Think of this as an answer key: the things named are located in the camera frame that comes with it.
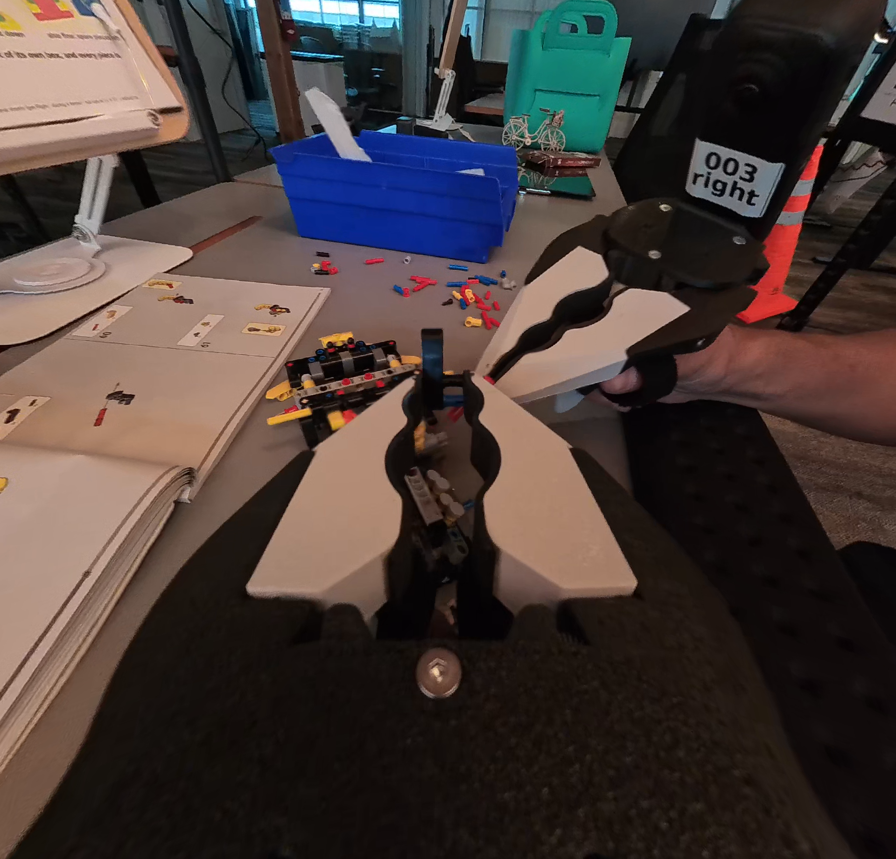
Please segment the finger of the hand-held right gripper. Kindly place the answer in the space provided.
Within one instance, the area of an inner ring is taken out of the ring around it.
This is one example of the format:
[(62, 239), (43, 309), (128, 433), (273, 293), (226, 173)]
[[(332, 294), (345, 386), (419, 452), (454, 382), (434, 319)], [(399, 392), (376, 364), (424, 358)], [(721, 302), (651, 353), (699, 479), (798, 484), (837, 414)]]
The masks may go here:
[(617, 293), (595, 323), (572, 328), (548, 349), (533, 351), (502, 376), (499, 391), (524, 404), (605, 381), (623, 369), (629, 350), (690, 307), (670, 293), (629, 288)]
[(581, 246), (557, 260), (532, 283), (520, 288), (499, 329), (493, 333), (476, 366), (476, 373), (489, 375), (527, 329), (551, 319), (555, 306), (561, 300), (573, 293), (600, 286), (608, 276), (603, 255)]

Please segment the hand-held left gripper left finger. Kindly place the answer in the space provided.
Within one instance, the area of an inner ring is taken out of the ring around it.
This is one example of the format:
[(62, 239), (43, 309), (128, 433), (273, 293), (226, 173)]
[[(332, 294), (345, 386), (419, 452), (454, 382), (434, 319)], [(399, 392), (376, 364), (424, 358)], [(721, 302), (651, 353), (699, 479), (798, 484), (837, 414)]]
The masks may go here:
[(408, 422), (408, 379), (315, 450), (246, 585), (254, 598), (348, 604), (370, 622), (386, 602), (385, 559), (394, 547), (401, 500), (386, 451)]

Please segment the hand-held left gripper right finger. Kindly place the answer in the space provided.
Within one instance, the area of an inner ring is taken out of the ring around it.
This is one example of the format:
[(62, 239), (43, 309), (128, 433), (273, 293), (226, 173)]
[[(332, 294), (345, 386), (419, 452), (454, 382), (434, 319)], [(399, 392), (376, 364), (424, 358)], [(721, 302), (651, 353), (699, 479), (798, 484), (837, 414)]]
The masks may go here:
[(631, 596), (637, 579), (572, 447), (473, 374), (468, 411), (485, 438), (477, 471), (485, 534), (497, 551), (494, 596), (511, 612), (569, 599)]

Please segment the black toy connector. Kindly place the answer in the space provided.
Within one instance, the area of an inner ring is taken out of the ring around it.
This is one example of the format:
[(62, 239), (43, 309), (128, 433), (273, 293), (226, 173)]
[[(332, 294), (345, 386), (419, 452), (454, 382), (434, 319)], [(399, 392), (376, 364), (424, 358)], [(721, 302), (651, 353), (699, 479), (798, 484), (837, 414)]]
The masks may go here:
[(464, 373), (445, 372), (443, 368), (443, 330), (421, 330), (420, 396), (427, 419), (434, 421), (434, 412), (449, 410), (454, 420), (463, 413)]

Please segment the toy brick car chassis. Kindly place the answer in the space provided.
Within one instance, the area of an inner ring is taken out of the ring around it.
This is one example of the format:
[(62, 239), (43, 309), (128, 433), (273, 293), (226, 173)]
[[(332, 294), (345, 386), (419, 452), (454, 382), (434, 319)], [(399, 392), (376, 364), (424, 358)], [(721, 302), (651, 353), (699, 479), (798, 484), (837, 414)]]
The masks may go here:
[[(393, 340), (364, 342), (342, 332), (320, 341), (313, 355), (288, 361), (286, 380), (265, 394), (266, 400), (280, 404), (267, 425), (297, 424), (310, 450), (421, 370), (421, 356), (401, 353)], [(445, 586), (458, 578), (468, 557), (470, 538), (462, 520), (473, 502), (462, 502), (434, 464), (449, 445), (448, 434), (437, 424), (435, 412), (432, 422), (423, 412), (413, 432), (415, 464), (404, 474), (404, 483), (416, 509), (410, 525), (415, 552), (435, 584)]]

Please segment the person's right forearm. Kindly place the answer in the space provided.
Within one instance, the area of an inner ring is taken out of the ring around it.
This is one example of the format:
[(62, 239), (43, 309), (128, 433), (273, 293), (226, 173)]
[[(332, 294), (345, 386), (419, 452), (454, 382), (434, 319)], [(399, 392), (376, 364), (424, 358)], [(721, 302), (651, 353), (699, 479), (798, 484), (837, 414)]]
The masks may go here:
[(846, 439), (895, 444), (895, 332), (757, 336), (755, 407)]

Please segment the person's right hand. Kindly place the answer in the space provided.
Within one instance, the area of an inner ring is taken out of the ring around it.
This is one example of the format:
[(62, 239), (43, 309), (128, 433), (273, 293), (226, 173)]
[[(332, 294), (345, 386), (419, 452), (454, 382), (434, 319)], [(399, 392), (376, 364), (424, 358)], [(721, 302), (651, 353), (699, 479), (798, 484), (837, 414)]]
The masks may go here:
[[(730, 325), (707, 348), (674, 356), (678, 374), (676, 387), (658, 401), (681, 404), (701, 399), (723, 400), (734, 387), (735, 375), (746, 365), (741, 357), (758, 344), (758, 337), (757, 329)], [(624, 412), (630, 407), (619, 404), (615, 397), (641, 388), (641, 373), (629, 368), (601, 383), (585, 398), (595, 405)]]

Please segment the black office chair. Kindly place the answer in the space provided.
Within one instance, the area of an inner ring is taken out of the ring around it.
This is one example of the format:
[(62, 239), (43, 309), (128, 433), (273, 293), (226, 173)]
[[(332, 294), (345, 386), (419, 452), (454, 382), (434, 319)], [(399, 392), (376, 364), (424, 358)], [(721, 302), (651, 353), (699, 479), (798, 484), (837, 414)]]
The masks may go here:
[(703, 111), (703, 71), (724, 19), (692, 14), (659, 82), (613, 164), (628, 204), (683, 198)]

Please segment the brown flat boxes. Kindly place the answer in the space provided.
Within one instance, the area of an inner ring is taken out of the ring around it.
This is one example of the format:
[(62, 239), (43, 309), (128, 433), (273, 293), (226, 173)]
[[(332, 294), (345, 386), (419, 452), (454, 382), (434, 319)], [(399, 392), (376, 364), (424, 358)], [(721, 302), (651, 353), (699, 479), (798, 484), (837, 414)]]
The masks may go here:
[(600, 154), (579, 151), (524, 149), (518, 152), (520, 165), (549, 178), (577, 177), (600, 166)]

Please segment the pile of red blue pins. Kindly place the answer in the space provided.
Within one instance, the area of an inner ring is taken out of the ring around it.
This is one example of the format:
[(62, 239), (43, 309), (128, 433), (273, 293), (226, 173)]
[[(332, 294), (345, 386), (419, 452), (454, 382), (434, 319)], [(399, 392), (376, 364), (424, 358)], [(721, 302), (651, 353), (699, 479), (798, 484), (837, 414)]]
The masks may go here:
[(459, 324), (467, 316), (480, 317), (485, 330), (500, 325), (500, 278), (476, 271), (471, 264), (450, 262), (436, 275), (410, 274), (392, 286), (413, 313), (412, 321), (424, 328)]

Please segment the dark dotted panel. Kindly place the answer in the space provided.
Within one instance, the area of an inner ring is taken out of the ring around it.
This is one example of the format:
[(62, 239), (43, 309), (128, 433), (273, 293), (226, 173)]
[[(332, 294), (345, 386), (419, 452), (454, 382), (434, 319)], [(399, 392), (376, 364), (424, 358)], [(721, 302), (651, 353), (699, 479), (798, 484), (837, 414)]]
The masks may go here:
[(840, 834), (894, 857), (894, 646), (762, 417), (703, 401), (622, 423), (634, 497), (723, 596)]

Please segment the building instruction book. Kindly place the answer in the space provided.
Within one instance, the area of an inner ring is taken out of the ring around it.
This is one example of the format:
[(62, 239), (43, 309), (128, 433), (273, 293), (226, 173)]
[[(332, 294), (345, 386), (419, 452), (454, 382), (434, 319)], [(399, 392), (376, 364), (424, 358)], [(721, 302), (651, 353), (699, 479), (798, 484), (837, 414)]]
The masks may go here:
[(328, 297), (162, 275), (2, 376), (2, 767)]

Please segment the white paper sheet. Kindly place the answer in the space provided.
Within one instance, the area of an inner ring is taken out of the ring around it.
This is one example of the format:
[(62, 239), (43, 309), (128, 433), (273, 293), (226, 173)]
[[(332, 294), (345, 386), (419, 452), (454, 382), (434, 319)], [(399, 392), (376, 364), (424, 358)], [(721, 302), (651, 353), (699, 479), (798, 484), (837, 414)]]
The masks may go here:
[(342, 109), (331, 97), (318, 88), (311, 88), (306, 91), (305, 98), (340, 158), (364, 162), (372, 161), (369, 155), (357, 143), (342, 113)]

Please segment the white and tan desk lamp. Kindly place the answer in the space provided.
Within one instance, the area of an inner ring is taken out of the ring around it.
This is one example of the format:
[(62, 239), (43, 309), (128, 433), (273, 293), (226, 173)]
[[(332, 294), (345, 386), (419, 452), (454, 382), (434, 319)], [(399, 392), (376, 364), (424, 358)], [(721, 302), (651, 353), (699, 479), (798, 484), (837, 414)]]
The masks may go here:
[(434, 74), (441, 80), (440, 93), (434, 108), (434, 114), (431, 119), (414, 119), (409, 126), (409, 134), (411, 135), (451, 139), (454, 134), (459, 133), (467, 141), (474, 142), (474, 138), (460, 123), (454, 120), (447, 110), (456, 78), (454, 63), (458, 43), (462, 35), (468, 1), (452, 0), (452, 6), (446, 19), (445, 30), (442, 36), (442, 51), (439, 65), (434, 69)]

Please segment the wooden support post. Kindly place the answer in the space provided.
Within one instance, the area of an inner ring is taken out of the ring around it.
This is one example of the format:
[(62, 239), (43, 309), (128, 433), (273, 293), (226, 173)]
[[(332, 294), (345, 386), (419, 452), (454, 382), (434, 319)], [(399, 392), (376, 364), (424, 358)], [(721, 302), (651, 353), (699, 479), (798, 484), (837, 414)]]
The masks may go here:
[(290, 143), (301, 140), (306, 136), (306, 130), (300, 109), (300, 91), (291, 55), (291, 43), (283, 40), (280, 31), (279, 2), (254, 2), (281, 141)]

